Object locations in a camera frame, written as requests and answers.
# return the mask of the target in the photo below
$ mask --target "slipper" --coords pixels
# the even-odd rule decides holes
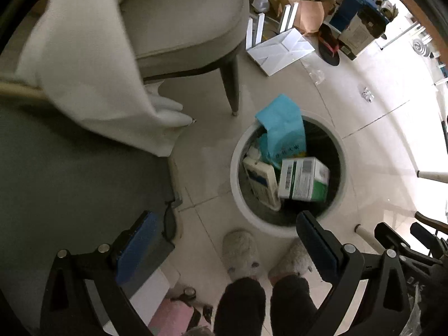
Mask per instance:
[[[307,271],[313,270],[312,265],[313,261],[306,251],[304,244],[300,239],[296,239],[293,241],[284,257],[269,271],[268,277],[274,278],[276,276],[291,273],[302,276]]]
[[[322,24],[319,28],[318,39],[319,53],[322,59],[332,66],[339,65],[339,42],[333,37],[331,28]]]
[[[245,230],[224,236],[222,258],[232,282],[240,278],[257,278],[260,274],[257,244],[252,234]]]

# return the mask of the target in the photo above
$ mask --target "foot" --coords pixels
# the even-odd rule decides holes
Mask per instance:
[[[269,271],[268,276],[271,282],[292,274],[302,276],[307,271],[312,271],[312,264],[302,241],[296,239],[278,264]]]
[[[223,263],[232,282],[246,277],[257,279],[261,266],[257,244],[251,233],[236,230],[224,236]]]

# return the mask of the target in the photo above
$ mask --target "trash can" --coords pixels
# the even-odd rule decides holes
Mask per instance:
[[[316,157],[330,170],[325,202],[285,200],[280,211],[263,205],[252,193],[242,161],[250,145],[266,132],[257,121],[241,136],[230,164],[230,186],[237,207],[256,228],[275,237],[296,237],[296,216],[309,210],[317,220],[332,216],[340,206],[347,187],[346,156],[342,139],[321,117],[302,111],[307,156]]]

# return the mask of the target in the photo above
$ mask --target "tile floor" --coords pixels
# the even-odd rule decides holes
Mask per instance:
[[[317,86],[309,75],[313,70],[325,75]],[[254,122],[255,113],[280,93],[321,116],[343,138],[348,190],[340,208],[321,221],[342,243],[372,251],[353,228],[362,223],[373,230],[386,221],[419,250],[409,234],[414,212],[446,222],[447,185],[415,175],[417,169],[448,171],[448,158],[432,77],[405,39],[384,51],[372,44],[353,62],[341,54],[339,67],[312,53],[271,77],[242,54],[239,71],[241,110],[236,118],[230,115],[218,71],[171,79],[160,89],[197,120],[173,152],[183,185],[184,204],[178,213],[183,235],[169,259],[181,274],[180,282],[195,287],[201,302],[216,306],[229,282],[220,260],[228,231],[245,228],[254,234],[266,272],[291,242],[249,224],[237,209],[229,184],[230,159],[239,137]],[[372,103],[360,96],[366,86],[375,95]],[[330,287],[317,271],[307,278],[311,296],[320,305]],[[269,298],[272,289],[266,274],[261,283]],[[337,333],[349,327],[364,288],[361,283]],[[267,317],[263,334],[271,332]]]

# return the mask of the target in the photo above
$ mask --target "chair cushion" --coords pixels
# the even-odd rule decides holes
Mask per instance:
[[[248,0],[125,0],[123,21],[143,77],[202,68],[244,39]]]

